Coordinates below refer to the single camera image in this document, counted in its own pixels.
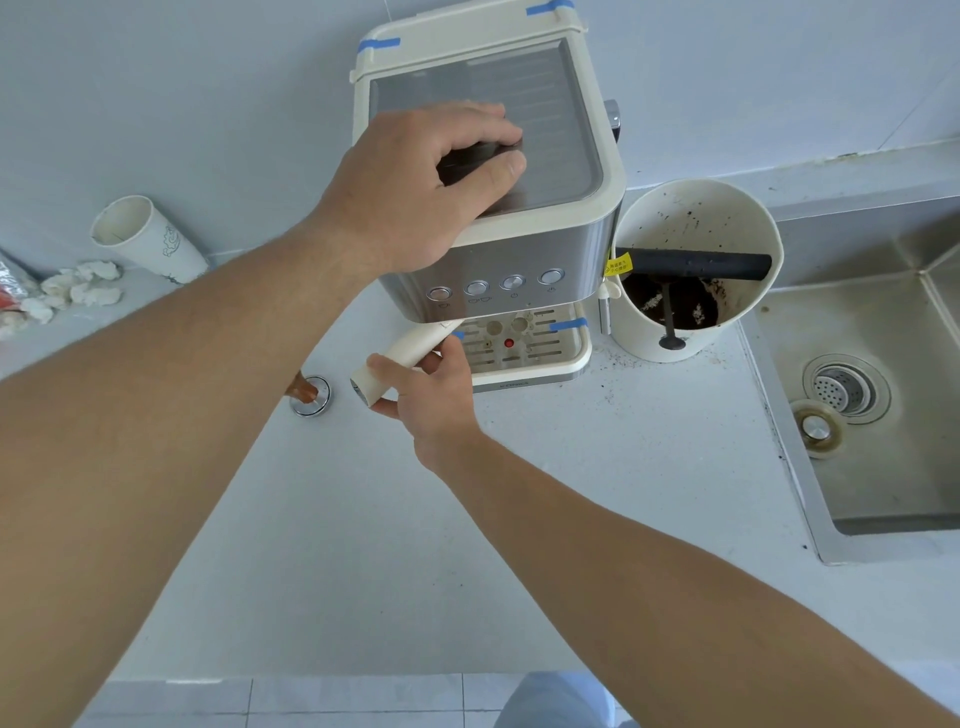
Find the white countertop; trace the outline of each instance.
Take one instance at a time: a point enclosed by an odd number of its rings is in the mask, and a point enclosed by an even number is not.
[[[122,306],[6,342],[0,374],[170,287],[142,271],[124,283]],[[114,677],[578,664],[402,426],[349,390],[349,372],[406,326],[376,284],[340,318],[303,367],[331,381],[329,412],[305,421],[277,405]],[[478,395],[483,427],[584,495],[796,597],[885,660],[960,658],[960,558],[817,559],[738,330],[669,365],[596,333],[594,343],[579,379]]]

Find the coffee grounds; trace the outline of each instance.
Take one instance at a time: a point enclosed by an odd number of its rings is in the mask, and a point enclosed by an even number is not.
[[[670,307],[675,328],[693,330],[716,326],[719,319],[717,301],[702,279],[678,278],[670,283]],[[640,312],[663,324],[663,295],[659,283],[644,273],[634,273],[623,280],[623,290]]]

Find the blue jeans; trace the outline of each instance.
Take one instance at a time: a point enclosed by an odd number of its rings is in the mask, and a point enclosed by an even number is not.
[[[613,728],[614,720],[613,696],[589,672],[531,672],[494,728]]]

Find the person's right hand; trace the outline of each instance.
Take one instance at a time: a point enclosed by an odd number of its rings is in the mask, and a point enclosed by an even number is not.
[[[418,365],[422,372],[375,353],[367,366],[398,394],[397,400],[379,400],[372,410],[403,422],[414,436],[414,451],[428,470],[436,470],[437,456],[456,441],[480,434],[473,413],[473,380],[464,346],[447,336],[440,354],[431,352]]]
[[[511,151],[449,187],[437,173],[451,150],[518,143],[523,132],[504,113],[502,104],[459,102],[377,114],[303,224],[374,277],[435,263],[526,168]]]

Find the blue painter's tape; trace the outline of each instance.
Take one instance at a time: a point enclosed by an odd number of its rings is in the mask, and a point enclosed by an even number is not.
[[[573,0],[550,0],[542,5],[531,5],[527,8],[527,15],[539,15],[542,12],[553,12],[557,8],[575,8]]]
[[[400,39],[398,37],[385,37],[382,40],[369,37],[360,41],[357,53],[363,53],[368,48],[396,48],[399,44]]]
[[[579,319],[574,319],[573,321],[560,321],[556,324],[550,325],[551,331],[563,331],[565,328],[580,328],[587,326],[587,319],[582,316]]]

